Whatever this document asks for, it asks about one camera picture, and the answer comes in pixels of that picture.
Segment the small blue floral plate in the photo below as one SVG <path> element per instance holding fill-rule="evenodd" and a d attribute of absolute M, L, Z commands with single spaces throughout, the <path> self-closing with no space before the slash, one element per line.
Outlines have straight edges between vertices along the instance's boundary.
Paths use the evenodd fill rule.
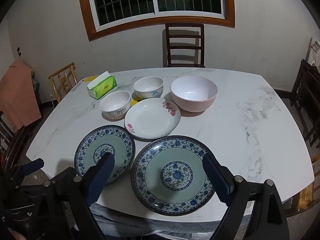
<path fill-rule="evenodd" d="M 74 167 L 80 176 L 84 176 L 88 169 L 97 165 L 105 153 L 114 156 L 114 168 L 106 185 L 120 180 L 131 168 L 136 145 L 132 135 L 118 125 L 101 126 L 84 137 L 76 149 Z"/>

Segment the large blue floral plate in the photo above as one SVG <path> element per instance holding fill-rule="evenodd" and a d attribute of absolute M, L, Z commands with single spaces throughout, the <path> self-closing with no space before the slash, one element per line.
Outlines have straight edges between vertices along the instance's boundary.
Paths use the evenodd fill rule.
<path fill-rule="evenodd" d="M 164 216 L 184 216 L 200 209 L 215 193 L 202 165 L 210 152 L 202 142 L 182 135 L 149 143 L 131 168 L 137 199 Z"/>

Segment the white bowl with lettering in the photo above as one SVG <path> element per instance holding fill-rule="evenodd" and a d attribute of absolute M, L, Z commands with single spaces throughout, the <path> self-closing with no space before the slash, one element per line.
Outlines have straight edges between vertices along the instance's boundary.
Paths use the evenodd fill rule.
<path fill-rule="evenodd" d="M 115 91 L 105 96 L 99 107 L 108 119 L 122 119 L 131 108 L 131 94 L 124 90 Z"/>

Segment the white plate pink flowers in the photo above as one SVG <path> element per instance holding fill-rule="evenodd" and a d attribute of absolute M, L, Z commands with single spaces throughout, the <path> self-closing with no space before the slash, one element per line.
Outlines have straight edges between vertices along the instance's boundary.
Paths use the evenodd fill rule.
<path fill-rule="evenodd" d="M 151 140 L 168 135 L 179 124 L 180 109 L 164 98 L 145 99 L 132 106 L 125 115 L 125 128 L 134 137 Z"/>

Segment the pink large bowl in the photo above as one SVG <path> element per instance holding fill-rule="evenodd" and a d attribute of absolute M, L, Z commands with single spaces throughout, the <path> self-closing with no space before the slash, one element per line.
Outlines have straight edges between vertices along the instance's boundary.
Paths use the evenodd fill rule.
<path fill-rule="evenodd" d="M 170 92 L 178 107 L 191 113 L 200 113 L 213 104 L 218 88 L 205 77 L 183 76 L 171 83 Z"/>

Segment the white bowl blue dolphin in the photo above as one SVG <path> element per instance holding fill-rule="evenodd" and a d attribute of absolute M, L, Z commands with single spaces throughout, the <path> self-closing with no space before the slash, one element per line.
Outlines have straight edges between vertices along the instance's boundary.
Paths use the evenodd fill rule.
<path fill-rule="evenodd" d="M 163 87 L 163 79 L 156 76 L 141 78 L 133 85 L 135 95 L 139 99 L 160 98 L 163 93 Z"/>

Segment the dark chair at left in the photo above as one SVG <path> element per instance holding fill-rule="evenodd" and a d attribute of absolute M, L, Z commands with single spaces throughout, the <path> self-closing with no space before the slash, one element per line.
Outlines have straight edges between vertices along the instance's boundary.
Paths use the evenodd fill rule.
<path fill-rule="evenodd" d="M 1 171 L 9 173 L 15 168 L 31 134 L 31 126 L 22 126 L 17 132 L 13 132 L 1 112 Z"/>

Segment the pink cloth on chair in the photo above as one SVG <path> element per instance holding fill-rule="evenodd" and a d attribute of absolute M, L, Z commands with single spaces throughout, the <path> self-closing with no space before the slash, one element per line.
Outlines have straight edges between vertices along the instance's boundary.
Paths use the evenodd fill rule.
<path fill-rule="evenodd" d="M 16 60 L 1 79 L 1 112 L 14 132 L 41 118 L 31 74 L 30 67 Z"/>

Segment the yellow warning sticker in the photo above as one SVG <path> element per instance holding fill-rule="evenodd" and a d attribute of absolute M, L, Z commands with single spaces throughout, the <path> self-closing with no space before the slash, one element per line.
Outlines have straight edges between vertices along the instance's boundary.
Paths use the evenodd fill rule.
<path fill-rule="evenodd" d="M 131 101 L 131 106 L 134 106 L 135 104 L 137 104 L 138 102 L 142 101 L 142 99 L 140 98 L 133 98 Z"/>

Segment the green tissue pack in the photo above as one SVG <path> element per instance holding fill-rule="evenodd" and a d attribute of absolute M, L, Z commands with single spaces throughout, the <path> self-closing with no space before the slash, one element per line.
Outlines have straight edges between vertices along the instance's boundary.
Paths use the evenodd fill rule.
<path fill-rule="evenodd" d="M 117 87 L 117 81 L 108 71 L 100 74 L 87 85 L 90 97 L 98 100 Z"/>

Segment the bamboo chair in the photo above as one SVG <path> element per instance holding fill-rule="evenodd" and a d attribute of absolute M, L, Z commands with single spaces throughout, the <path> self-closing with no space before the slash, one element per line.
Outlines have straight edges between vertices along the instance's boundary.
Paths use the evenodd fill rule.
<path fill-rule="evenodd" d="M 74 62 L 48 76 L 48 80 L 59 103 L 78 84 Z"/>

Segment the dark wooden furniture right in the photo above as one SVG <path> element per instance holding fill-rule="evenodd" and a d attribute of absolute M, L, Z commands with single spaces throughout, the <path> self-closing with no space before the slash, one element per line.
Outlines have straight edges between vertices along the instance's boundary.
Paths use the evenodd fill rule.
<path fill-rule="evenodd" d="M 290 96 L 290 105 L 298 103 L 298 109 L 304 109 L 312 127 L 303 136 L 313 146 L 319 139 L 319 71 L 302 59 L 298 75 Z"/>

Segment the dark wooden chair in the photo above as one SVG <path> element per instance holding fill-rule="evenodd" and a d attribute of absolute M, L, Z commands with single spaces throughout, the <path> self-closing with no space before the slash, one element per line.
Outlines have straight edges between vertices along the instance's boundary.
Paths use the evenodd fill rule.
<path fill-rule="evenodd" d="M 204 65 L 204 24 L 201 23 L 166 23 L 165 40 L 167 48 L 166 67 L 190 67 L 205 68 Z M 187 55 L 174 55 L 177 60 L 191 61 L 193 63 L 174 63 L 172 61 L 173 50 L 192 50 L 194 57 Z"/>

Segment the window with wooden frame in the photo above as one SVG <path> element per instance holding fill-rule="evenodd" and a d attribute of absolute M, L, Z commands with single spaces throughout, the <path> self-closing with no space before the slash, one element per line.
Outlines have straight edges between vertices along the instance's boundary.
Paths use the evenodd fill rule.
<path fill-rule="evenodd" d="M 79 0 L 90 41 L 166 23 L 235 27 L 234 0 Z"/>

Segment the newspaper on wall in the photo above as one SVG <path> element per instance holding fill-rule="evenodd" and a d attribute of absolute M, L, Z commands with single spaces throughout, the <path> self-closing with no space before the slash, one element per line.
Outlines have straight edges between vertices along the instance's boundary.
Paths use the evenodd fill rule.
<path fill-rule="evenodd" d="M 311 37 L 306 55 L 307 62 L 319 70 L 320 65 L 320 43 L 319 40 Z"/>

